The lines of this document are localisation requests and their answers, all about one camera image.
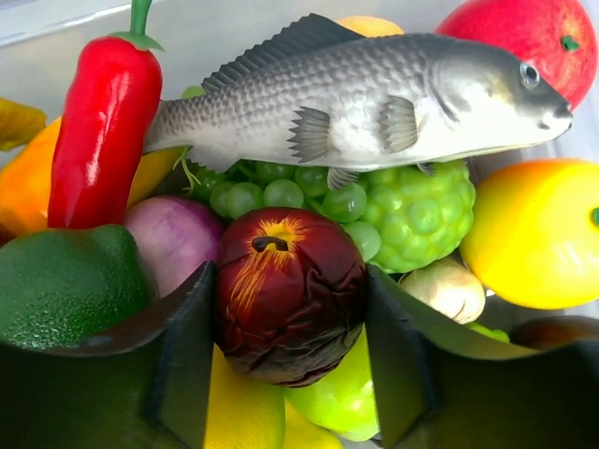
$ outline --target gray fish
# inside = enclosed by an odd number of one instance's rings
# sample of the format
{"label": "gray fish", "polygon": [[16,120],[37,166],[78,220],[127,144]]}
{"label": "gray fish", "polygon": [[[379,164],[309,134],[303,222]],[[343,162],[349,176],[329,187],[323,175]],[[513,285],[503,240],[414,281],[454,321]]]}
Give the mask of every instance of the gray fish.
{"label": "gray fish", "polygon": [[162,101],[144,152],[193,146],[218,172],[240,159],[359,172],[502,152],[572,126],[570,104],[531,64],[436,34],[368,38],[311,14]]}

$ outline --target clear plastic bin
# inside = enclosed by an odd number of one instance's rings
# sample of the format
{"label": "clear plastic bin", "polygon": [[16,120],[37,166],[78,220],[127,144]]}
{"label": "clear plastic bin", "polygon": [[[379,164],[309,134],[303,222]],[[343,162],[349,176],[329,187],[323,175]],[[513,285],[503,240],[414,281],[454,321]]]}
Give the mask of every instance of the clear plastic bin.
{"label": "clear plastic bin", "polygon": [[[599,29],[599,2],[580,0]],[[164,71],[163,97],[180,95],[220,64],[280,31],[310,12],[332,19],[374,15],[406,32],[430,31],[460,0],[156,0],[148,20],[151,35],[166,49],[157,57]],[[0,0],[0,95],[46,111],[49,121],[61,114],[82,47],[90,39],[128,25],[127,0]],[[574,156],[599,162],[599,88],[595,80],[575,112],[572,130],[550,145],[475,158],[473,176],[520,160]],[[12,153],[0,154],[3,165]],[[479,320],[512,327],[539,314],[491,299]],[[599,301],[567,311],[599,318]],[[345,447],[374,447],[350,443]]]}

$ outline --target fish fin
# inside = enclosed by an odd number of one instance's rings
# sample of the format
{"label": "fish fin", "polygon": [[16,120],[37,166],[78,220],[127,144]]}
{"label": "fish fin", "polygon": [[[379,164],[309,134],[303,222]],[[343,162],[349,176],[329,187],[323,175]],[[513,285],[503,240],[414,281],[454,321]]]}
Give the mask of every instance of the fish fin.
{"label": "fish fin", "polygon": [[254,45],[234,61],[221,65],[218,71],[202,81],[202,87],[207,93],[215,91],[291,56],[364,38],[331,19],[309,14],[292,22],[272,38]]}
{"label": "fish fin", "polygon": [[216,173],[226,172],[239,160],[238,157],[227,154],[223,149],[205,144],[194,145],[189,152],[187,152],[187,157],[192,162],[206,167],[208,170],[215,171]]}
{"label": "fish fin", "polygon": [[287,141],[293,143],[290,150],[300,162],[311,162],[329,152],[330,117],[318,109],[302,107],[295,111],[299,115],[292,120],[297,126],[290,128],[294,136]]}
{"label": "fish fin", "polygon": [[344,168],[330,167],[327,173],[327,186],[330,190],[341,190],[347,184],[358,181],[359,174]]}
{"label": "fish fin", "polygon": [[381,110],[379,124],[387,152],[402,152],[418,141],[414,104],[405,98],[390,95]]}
{"label": "fish fin", "polygon": [[422,173],[431,177],[434,176],[437,172],[435,167],[432,165],[432,162],[423,162],[421,164],[416,164],[416,167],[418,167],[418,170],[420,170]]}

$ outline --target green avocado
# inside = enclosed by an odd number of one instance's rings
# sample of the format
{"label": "green avocado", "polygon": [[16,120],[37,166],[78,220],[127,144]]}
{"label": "green avocado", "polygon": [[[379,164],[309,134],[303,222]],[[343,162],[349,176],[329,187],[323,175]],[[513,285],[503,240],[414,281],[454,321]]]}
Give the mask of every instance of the green avocado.
{"label": "green avocado", "polygon": [[68,346],[114,326],[154,296],[133,236],[122,226],[48,229],[0,249],[0,340]]}

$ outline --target apple stem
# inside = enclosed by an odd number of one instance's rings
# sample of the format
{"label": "apple stem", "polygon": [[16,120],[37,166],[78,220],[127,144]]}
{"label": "apple stem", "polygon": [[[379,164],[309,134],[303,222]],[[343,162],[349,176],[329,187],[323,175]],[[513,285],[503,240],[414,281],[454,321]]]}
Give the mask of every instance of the apple stem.
{"label": "apple stem", "polygon": [[595,208],[591,211],[591,219],[595,226],[599,226],[599,208]]}
{"label": "apple stem", "polygon": [[256,237],[252,240],[252,247],[259,253],[262,253],[271,243],[274,243],[274,246],[278,251],[289,251],[286,240],[272,236]]}
{"label": "apple stem", "polygon": [[580,48],[580,44],[571,36],[563,36],[560,41],[562,42],[563,49],[566,51],[576,51]]}

